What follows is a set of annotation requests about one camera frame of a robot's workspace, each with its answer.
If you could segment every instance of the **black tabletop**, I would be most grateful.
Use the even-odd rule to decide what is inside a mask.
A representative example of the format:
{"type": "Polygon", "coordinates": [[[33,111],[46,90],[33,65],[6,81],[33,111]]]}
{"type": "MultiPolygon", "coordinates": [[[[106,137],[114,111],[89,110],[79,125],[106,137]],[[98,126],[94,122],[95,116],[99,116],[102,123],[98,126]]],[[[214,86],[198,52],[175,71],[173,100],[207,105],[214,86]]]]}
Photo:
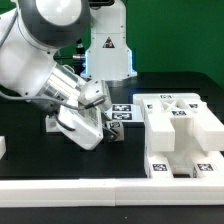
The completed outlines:
{"type": "MultiPolygon", "coordinates": [[[[142,73],[111,88],[113,103],[132,103],[135,93],[197,93],[224,123],[224,90],[205,74],[142,73]]],[[[0,100],[0,136],[7,153],[0,180],[145,177],[144,125],[125,124],[125,141],[102,142],[87,152],[62,134],[46,134],[46,114],[35,105],[0,100]]],[[[146,206],[0,209],[0,223],[224,223],[224,206],[146,206]]]]}

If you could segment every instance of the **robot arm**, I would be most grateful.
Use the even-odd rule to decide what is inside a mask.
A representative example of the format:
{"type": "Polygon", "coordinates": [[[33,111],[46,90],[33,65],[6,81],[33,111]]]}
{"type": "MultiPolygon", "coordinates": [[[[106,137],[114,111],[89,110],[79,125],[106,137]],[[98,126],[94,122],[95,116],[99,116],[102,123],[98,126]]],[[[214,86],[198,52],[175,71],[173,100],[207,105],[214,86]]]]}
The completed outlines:
{"type": "MultiPolygon", "coordinates": [[[[57,114],[59,130],[84,149],[93,149],[103,138],[101,111],[95,106],[101,104],[103,110],[111,106],[107,87],[101,80],[86,83],[53,60],[59,48],[77,41],[85,32],[90,16],[88,1],[12,1],[18,18],[0,49],[1,85],[23,99],[38,99],[35,102],[41,108],[57,114]]],[[[2,16],[0,40],[14,11],[2,16]]]]}

